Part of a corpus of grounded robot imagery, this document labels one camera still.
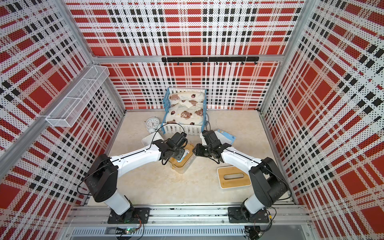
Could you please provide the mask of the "black hook rail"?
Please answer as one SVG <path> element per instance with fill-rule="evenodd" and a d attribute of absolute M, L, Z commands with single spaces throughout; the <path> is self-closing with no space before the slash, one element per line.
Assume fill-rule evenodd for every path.
<path fill-rule="evenodd" d="M 221 63 L 221 62 L 258 62 L 260 57 L 165 57 L 163 63 Z"/>

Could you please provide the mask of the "aluminium front rail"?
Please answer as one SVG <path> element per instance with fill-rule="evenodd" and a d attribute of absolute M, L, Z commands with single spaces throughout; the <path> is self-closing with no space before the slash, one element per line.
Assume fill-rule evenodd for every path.
<path fill-rule="evenodd" d="M 230 223 L 228 208 L 237 204 L 141 205 L 150 208 L 147 224 L 108 224 L 107 207 L 76 207 L 65 222 L 61 240 L 240 239 L 316 240 L 314 223 L 301 205 L 279 204 L 267 209 L 269 223 Z M 136 228 L 116 235 L 116 228 Z"/>

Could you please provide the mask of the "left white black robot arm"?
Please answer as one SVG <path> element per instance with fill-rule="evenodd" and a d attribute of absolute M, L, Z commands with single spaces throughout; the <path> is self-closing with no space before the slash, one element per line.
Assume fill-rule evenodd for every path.
<path fill-rule="evenodd" d="M 181 159 L 187 143 L 186 133 L 175 133 L 167 140 L 152 140 L 148 146 L 131 153 L 113 157 L 102 154 L 88 170 L 83 183 L 95 202 L 106 204 L 118 216 L 130 214 L 134 207 L 118 192 L 118 178 L 152 162 L 166 165 L 171 158 Z"/>

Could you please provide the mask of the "blue tissue pack with sheet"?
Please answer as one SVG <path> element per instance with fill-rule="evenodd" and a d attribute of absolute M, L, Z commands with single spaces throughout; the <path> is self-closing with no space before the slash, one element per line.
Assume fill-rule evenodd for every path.
<path fill-rule="evenodd" d="M 215 134 L 222 144 L 227 143 L 227 144 L 233 145 L 233 143 L 236 140 L 235 136 L 220 129 L 216 130 Z"/>

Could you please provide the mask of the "blue white toy crib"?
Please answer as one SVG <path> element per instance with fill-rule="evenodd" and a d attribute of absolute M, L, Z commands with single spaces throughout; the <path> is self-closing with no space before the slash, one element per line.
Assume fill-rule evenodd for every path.
<path fill-rule="evenodd" d="M 207 91 L 204 89 L 168 88 L 163 98 L 164 134 L 185 132 L 198 136 L 207 121 Z"/>

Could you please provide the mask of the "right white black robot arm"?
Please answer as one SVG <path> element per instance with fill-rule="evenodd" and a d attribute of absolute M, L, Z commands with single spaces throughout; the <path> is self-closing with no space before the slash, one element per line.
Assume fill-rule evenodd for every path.
<path fill-rule="evenodd" d="M 259 159 L 246 155 L 228 143 L 223 143 L 214 131 L 204 130 L 193 153 L 198 157 L 230 164 L 246 173 L 253 187 L 253 195 L 242 203 L 247 214 L 256 214 L 261 209 L 271 207 L 290 188 L 275 161 L 271 158 Z"/>

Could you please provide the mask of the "bear print pillow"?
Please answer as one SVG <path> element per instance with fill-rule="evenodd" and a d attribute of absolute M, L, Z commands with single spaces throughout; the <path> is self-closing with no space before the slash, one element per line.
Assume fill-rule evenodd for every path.
<path fill-rule="evenodd" d="M 184 106 L 195 106 L 203 103 L 205 99 L 205 93 L 202 92 L 178 92 L 170 94 L 169 101 L 172 105 L 180 104 Z"/>

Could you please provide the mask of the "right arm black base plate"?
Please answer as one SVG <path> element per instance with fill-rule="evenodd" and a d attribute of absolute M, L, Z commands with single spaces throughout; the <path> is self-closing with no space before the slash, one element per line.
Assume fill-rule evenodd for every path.
<path fill-rule="evenodd" d="M 229 207 L 228 217 L 230 223 L 266 224 L 269 223 L 269 214 L 265 208 L 252 214 L 245 207 Z"/>

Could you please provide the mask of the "bamboo slotted lid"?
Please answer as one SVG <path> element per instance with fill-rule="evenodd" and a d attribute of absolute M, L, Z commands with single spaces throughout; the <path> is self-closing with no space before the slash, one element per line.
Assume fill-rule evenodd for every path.
<path fill-rule="evenodd" d="M 185 147 L 185 152 L 179 160 L 171 158 L 169 162 L 172 165 L 172 169 L 183 170 L 185 168 L 188 168 L 192 161 L 196 158 L 195 154 L 193 153 L 193 149 L 193 145 L 187 144 L 187 146 Z"/>

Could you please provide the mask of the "clear plastic tissue box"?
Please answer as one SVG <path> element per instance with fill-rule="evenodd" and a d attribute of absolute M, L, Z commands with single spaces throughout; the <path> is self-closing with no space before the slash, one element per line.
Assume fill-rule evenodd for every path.
<path fill-rule="evenodd" d="M 171 158 L 167 163 L 168 166 L 171 167 L 172 170 L 176 171 L 178 174 L 184 174 L 197 156 L 193 153 L 193 149 L 195 146 L 187 144 L 185 147 L 185 153 L 180 161 L 177 161 L 174 158 Z"/>

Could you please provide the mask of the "bear print blanket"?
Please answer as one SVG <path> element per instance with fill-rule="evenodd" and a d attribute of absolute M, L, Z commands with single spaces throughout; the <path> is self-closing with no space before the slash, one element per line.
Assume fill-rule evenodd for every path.
<path fill-rule="evenodd" d="M 187 107 L 177 104 L 169 109 L 165 122 L 167 124 L 194 125 L 201 126 L 204 121 L 203 105 Z"/>

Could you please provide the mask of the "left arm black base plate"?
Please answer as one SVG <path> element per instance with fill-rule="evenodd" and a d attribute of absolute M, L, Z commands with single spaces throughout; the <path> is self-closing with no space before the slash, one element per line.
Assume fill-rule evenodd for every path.
<path fill-rule="evenodd" d="M 108 224 L 147 224 L 150 211 L 150 208 L 130 207 L 125 213 L 118 215 L 114 210 L 111 210 Z"/>

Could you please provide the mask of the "white alarm clock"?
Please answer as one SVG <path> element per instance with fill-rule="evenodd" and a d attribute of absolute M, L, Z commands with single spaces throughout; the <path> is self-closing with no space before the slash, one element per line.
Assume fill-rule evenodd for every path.
<path fill-rule="evenodd" d="M 150 134 L 155 133 L 160 128 L 161 123 L 160 119 L 156 117 L 149 118 L 145 122 L 146 129 Z"/>

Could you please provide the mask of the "green circuit board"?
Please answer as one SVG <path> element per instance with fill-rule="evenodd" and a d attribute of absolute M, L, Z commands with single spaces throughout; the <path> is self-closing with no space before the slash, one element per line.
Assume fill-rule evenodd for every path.
<path fill-rule="evenodd" d="M 136 232 L 136 228 L 116 228 L 116 235 L 131 235 Z"/>

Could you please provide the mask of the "white tissue box bamboo lid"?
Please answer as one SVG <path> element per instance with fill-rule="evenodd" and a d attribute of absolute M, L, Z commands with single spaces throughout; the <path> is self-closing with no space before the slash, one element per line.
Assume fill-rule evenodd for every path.
<path fill-rule="evenodd" d="M 223 190 L 243 188 L 251 185 L 250 177 L 234 166 L 217 169 L 220 188 Z"/>

